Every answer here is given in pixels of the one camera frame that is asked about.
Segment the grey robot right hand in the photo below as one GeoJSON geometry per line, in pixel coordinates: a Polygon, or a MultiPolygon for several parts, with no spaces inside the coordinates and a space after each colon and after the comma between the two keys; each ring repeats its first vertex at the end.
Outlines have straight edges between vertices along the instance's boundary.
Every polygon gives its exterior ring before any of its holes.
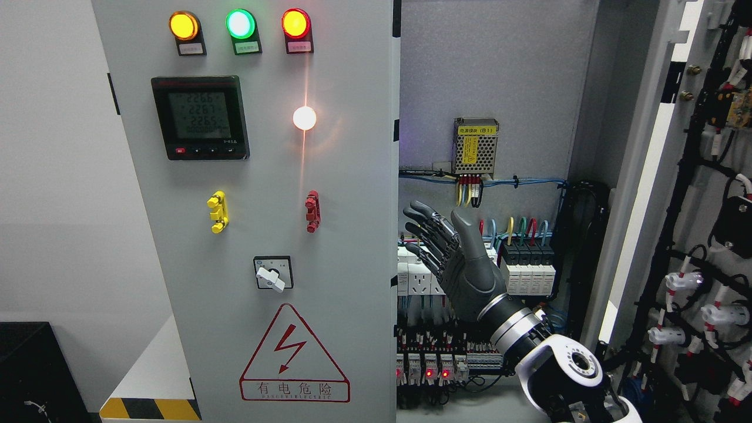
{"type": "Polygon", "coordinates": [[[476,321],[483,308],[504,291],[502,273],[491,263],[475,213],[458,208],[446,219],[431,206],[413,200],[403,209],[406,230],[425,248],[409,244],[436,277],[457,318],[476,321]]]}

